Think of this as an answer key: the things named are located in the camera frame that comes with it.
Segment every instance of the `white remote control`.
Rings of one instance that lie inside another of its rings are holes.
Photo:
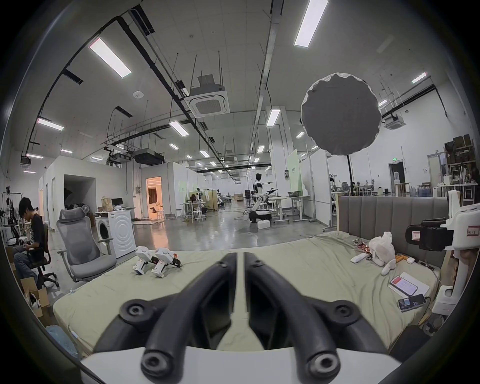
[[[359,261],[362,261],[367,256],[368,256],[368,254],[364,252],[364,253],[361,253],[357,256],[352,257],[350,261],[352,263],[358,263]]]

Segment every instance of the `phone screen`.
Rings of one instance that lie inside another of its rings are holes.
[[[398,301],[398,306],[402,312],[409,311],[411,309],[418,308],[426,303],[426,300],[423,295],[416,295],[409,297],[407,299],[400,299]]]

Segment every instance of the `smartphone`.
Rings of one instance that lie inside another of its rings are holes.
[[[398,301],[398,306],[402,312],[410,311],[411,309],[415,309],[421,307],[423,304],[426,303],[426,300],[423,295],[415,295],[411,297],[407,297],[406,299],[400,299]]]
[[[405,280],[400,276],[395,276],[394,279],[390,281],[390,284],[407,296],[413,296],[418,289],[416,285],[410,283],[408,280]]]

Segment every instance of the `paper document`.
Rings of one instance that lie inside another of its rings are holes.
[[[422,283],[421,281],[417,280],[416,278],[414,278],[413,276],[410,276],[408,273],[406,272],[403,272],[401,275],[400,275],[401,278],[405,279],[406,281],[409,281],[410,283],[412,283],[413,285],[416,285],[418,287],[417,291],[414,293],[414,295],[420,295],[422,294],[423,296],[426,295],[428,289],[430,288],[428,285]],[[398,289],[396,289],[395,287],[393,287],[391,284],[388,284],[388,287],[395,293],[398,293],[400,295],[400,297],[402,297],[403,299],[406,299],[408,296],[403,294],[402,292],[400,292]]]

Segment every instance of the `white stool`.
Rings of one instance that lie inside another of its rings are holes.
[[[156,212],[156,219],[162,223],[165,221],[165,215],[163,213],[163,209],[160,209],[159,211]]]
[[[193,219],[194,220],[205,220],[205,216],[202,214],[202,210],[200,208],[195,208],[193,210]]]

